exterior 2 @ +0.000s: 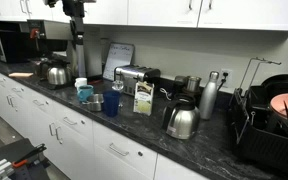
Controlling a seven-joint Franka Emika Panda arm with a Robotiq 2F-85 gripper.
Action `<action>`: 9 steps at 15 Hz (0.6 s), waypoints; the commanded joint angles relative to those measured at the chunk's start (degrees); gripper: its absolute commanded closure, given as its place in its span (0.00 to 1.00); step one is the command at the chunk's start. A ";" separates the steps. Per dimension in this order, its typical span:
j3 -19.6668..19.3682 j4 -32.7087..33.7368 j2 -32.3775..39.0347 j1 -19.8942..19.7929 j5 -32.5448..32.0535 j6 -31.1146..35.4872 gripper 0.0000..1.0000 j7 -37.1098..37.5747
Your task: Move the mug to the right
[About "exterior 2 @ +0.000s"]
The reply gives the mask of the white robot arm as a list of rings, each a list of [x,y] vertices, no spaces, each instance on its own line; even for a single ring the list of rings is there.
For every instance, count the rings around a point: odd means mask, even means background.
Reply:
[[[95,3],[96,0],[62,0],[62,9],[66,16],[71,18],[70,28],[75,44],[78,76],[87,77],[87,70],[84,60],[84,23],[85,17],[85,3]]]

